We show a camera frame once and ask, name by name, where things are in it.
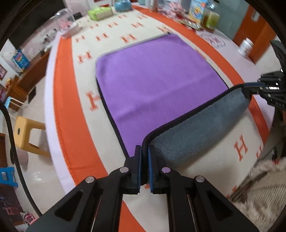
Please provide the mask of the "purple and grey towel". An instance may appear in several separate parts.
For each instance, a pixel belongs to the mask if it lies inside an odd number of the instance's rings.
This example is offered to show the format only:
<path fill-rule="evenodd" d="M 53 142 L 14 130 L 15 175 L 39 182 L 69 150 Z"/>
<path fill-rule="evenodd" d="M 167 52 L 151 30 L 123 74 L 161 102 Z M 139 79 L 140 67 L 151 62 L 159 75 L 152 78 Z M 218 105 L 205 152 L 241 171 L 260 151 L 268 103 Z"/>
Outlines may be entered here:
<path fill-rule="evenodd" d="M 172 168 L 210 150 L 240 121 L 251 98 L 168 33 L 100 57 L 100 97 L 126 157 L 149 146 Z"/>

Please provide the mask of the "white pill bottle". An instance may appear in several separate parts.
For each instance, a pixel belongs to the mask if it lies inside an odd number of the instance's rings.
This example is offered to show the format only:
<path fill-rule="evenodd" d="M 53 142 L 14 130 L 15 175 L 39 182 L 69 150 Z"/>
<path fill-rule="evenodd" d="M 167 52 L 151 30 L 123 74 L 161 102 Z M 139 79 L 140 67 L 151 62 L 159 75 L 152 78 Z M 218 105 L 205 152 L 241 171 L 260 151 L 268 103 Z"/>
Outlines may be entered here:
<path fill-rule="evenodd" d="M 253 42 L 249 38 L 245 38 L 240 46 L 238 47 L 238 52 L 243 56 L 247 57 L 253 48 Z"/>

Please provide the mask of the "orange cream H-pattern blanket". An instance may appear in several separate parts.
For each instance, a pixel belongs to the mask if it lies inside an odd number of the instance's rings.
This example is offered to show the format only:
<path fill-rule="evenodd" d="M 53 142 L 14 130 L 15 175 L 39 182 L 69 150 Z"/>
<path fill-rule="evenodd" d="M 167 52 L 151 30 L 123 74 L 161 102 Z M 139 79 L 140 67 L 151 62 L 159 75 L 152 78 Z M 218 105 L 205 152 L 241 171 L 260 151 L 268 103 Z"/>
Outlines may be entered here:
<path fill-rule="evenodd" d="M 159 126 L 260 76 L 223 34 L 146 8 L 78 24 L 56 37 L 46 73 L 46 132 L 65 192 L 122 167 Z"/>

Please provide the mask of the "bottle with green label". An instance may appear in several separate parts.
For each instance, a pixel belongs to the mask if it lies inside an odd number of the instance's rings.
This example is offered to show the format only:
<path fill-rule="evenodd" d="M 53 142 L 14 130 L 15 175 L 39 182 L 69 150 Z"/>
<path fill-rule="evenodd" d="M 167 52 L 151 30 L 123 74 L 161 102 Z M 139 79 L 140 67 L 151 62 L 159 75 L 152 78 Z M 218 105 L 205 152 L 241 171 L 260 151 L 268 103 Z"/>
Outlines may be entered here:
<path fill-rule="evenodd" d="M 209 5 L 208 9 L 206 10 L 206 15 L 205 15 L 205 28 L 209 31 L 213 31 L 219 20 L 220 20 L 220 7 L 218 4 L 211 4 Z"/>

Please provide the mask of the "small blue step stool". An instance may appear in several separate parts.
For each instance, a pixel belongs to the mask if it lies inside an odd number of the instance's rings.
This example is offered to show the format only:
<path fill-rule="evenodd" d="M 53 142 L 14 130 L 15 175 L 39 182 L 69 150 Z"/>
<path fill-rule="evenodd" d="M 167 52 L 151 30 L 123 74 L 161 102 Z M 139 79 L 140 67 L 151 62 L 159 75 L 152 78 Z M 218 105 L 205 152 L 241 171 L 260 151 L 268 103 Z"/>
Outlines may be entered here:
<path fill-rule="evenodd" d="M 0 183 L 12 187 L 18 187 L 14 180 L 14 167 L 0 168 Z"/>

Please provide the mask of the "colourful children's book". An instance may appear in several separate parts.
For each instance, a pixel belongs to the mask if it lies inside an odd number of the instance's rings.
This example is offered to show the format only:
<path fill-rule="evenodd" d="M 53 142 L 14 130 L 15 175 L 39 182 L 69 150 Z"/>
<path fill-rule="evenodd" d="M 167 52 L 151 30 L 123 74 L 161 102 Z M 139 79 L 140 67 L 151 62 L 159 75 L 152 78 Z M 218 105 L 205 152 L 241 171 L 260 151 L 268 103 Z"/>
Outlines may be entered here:
<path fill-rule="evenodd" d="M 189 8 L 190 20 L 200 24 L 204 18 L 204 11 L 207 5 L 208 0 L 191 0 Z"/>

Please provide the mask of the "yellow plastic stool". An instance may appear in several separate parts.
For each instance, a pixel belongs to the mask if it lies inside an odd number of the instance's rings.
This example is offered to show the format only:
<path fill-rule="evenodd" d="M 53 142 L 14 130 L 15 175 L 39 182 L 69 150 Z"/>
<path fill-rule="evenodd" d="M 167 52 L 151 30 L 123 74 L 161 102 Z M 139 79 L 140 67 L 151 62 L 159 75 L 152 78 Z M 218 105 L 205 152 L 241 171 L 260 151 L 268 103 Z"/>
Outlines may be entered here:
<path fill-rule="evenodd" d="M 18 148 L 44 157 L 49 157 L 48 151 L 41 150 L 29 142 L 32 129 L 46 130 L 45 124 L 25 117 L 17 116 L 14 129 L 14 141 Z"/>

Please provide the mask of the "wooden tv cabinet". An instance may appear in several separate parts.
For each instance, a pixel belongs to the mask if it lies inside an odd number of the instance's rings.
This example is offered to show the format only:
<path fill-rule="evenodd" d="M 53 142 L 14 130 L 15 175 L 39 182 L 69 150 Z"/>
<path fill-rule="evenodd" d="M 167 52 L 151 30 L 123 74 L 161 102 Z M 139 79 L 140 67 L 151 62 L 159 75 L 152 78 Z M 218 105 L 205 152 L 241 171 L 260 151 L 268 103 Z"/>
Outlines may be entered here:
<path fill-rule="evenodd" d="M 7 97 L 24 102 L 35 85 L 45 76 L 50 50 L 38 54 L 29 67 L 18 77 L 15 76 L 7 90 Z"/>

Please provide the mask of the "blue snow globe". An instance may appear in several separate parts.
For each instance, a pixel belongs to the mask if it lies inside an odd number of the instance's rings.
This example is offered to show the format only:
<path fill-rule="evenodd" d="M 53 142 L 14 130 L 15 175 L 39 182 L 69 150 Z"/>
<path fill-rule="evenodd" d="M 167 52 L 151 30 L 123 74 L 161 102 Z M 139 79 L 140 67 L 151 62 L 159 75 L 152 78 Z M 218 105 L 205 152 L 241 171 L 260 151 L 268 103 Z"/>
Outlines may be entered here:
<path fill-rule="evenodd" d="M 132 10 L 132 3 L 130 0 L 114 1 L 114 8 L 117 12 L 126 12 Z"/>

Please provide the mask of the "blue poster board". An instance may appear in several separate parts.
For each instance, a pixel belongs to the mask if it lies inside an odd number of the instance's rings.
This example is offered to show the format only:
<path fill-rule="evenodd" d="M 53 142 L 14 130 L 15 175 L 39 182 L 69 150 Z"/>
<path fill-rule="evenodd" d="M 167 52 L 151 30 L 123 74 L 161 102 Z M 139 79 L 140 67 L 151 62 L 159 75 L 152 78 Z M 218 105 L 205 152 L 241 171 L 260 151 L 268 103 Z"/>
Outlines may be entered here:
<path fill-rule="evenodd" d="M 30 65 L 29 60 L 26 58 L 26 56 L 20 49 L 14 52 L 12 61 L 15 63 L 15 65 L 21 72 L 24 72 Z"/>

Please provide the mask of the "green tissue box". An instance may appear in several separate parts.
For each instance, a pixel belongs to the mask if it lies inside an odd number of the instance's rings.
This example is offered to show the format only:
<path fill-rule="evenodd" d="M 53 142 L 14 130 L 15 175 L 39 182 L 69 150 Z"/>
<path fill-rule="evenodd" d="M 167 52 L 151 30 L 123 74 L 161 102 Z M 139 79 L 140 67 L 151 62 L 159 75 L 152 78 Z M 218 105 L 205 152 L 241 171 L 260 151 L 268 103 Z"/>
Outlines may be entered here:
<path fill-rule="evenodd" d="M 90 17 L 91 20 L 94 21 L 99 21 L 113 15 L 114 14 L 111 7 L 97 7 L 93 10 L 88 11 L 88 16 Z"/>

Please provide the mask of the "glass dome with pink figure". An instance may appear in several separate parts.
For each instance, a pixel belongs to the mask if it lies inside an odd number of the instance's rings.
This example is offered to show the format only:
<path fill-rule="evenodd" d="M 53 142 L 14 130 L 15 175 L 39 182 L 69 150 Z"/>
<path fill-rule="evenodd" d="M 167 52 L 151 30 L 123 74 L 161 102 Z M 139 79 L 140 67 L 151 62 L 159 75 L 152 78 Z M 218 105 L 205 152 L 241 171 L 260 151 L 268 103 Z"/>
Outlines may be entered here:
<path fill-rule="evenodd" d="M 54 19 L 58 27 L 58 31 L 63 39 L 70 38 L 80 30 L 80 26 L 75 21 L 70 9 L 61 9 L 55 14 Z"/>

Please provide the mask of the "black television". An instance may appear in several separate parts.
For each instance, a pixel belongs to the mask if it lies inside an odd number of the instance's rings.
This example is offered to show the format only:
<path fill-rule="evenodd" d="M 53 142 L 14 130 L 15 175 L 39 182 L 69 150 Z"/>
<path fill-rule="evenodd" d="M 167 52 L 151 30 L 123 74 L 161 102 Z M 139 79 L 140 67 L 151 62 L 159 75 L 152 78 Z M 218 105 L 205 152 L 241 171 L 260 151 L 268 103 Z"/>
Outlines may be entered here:
<path fill-rule="evenodd" d="M 28 39 L 40 26 L 63 8 L 65 8 L 65 4 L 61 0 L 41 1 L 19 23 L 9 37 L 10 42 L 16 49 L 19 49 L 26 39 Z"/>

